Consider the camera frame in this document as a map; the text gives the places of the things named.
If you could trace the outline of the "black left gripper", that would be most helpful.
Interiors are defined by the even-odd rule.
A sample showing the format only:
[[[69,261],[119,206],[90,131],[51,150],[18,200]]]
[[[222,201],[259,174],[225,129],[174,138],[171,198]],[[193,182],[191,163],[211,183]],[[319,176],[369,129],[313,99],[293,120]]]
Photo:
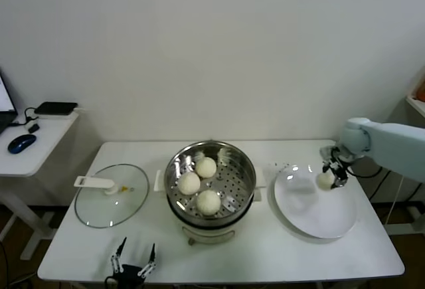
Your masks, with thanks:
[[[143,268],[129,264],[124,264],[122,266],[120,258],[126,241],[127,238],[125,237],[117,251],[111,256],[110,262],[112,264],[113,272],[117,272],[116,281],[118,283],[118,289],[139,288],[143,286],[145,282],[145,279],[142,278],[142,276],[149,276],[156,268],[155,244],[152,245],[148,263]]]

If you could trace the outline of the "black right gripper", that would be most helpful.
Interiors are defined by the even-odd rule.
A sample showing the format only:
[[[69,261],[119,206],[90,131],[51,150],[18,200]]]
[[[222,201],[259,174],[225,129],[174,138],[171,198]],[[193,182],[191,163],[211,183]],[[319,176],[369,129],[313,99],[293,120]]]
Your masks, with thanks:
[[[338,158],[331,156],[329,163],[323,163],[322,172],[326,173],[327,171],[329,171],[329,169],[331,169],[335,176],[334,181],[331,185],[331,189],[344,187],[347,183],[348,175],[345,167],[341,164]]]

